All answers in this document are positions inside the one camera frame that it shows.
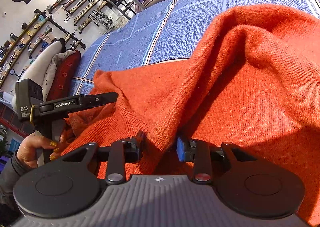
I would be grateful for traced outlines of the person left forearm sleeve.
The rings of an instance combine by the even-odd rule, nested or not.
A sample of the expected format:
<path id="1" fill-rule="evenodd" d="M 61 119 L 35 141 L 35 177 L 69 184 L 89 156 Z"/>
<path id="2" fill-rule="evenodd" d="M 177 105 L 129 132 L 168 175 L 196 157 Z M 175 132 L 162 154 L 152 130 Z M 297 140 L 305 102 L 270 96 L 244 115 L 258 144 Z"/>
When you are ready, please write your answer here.
<path id="1" fill-rule="evenodd" d="M 17 151 L 1 172 L 1 225 L 8 226 L 21 216 L 13 190 L 19 178 L 32 168 L 19 161 Z"/>

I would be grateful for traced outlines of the person left hand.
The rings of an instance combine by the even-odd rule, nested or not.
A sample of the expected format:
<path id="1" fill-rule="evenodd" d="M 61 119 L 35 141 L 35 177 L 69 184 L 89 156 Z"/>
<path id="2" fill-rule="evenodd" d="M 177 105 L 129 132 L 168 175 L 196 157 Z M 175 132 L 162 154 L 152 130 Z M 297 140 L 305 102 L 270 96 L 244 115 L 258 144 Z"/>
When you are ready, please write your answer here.
<path id="1" fill-rule="evenodd" d="M 17 159 L 23 165 L 37 168 L 37 151 L 46 149 L 50 151 L 50 161 L 59 158 L 62 152 L 74 141 L 72 130 L 63 130 L 59 142 L 44 137 L 39 131 L 35 131 L 26 137 L 17 151 Z"/>

